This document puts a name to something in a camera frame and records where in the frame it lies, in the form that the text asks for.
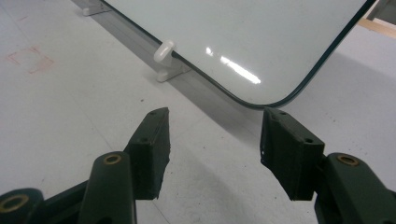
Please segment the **white plastic clip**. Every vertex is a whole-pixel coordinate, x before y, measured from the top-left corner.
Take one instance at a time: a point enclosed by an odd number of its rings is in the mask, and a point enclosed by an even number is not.
[[[90,4],[90,6],[82,9],[82,15],[84,16],[91,16],[93,14],[111,11],[109,7],[99,0],[88,0],[88,4]]]
[[[186,73],[191,69],[182,63],[179,59],[172,57],[172,51],[175,48],[175,43],[171,40],[164,41],[161,46],[155,51],[154,61],[164,66],[158,71],[157,81],[165,82],[169,78],[175,77],[182,73]]]

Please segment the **white surface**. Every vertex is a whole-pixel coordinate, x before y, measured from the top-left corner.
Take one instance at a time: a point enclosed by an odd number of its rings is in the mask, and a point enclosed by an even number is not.
[[[171,161],[160,199],[138,202],[139,223],[317,223],[313,203],[290,202],[260,164],[261,111],[194,72],[157,83],[69,1],[0,0],[0,26],[0,194],[33,187],[48,198],[76,185],[96,157],[124,149],[150,110],[169,106]],[[326,154],[360,157],[393,190],[395,52],[394,39],[356,27],[281,108]],[[29,74],[45,57],[53,63]]]
[[[107,0],[242,101],[283,100],[366,2]]]

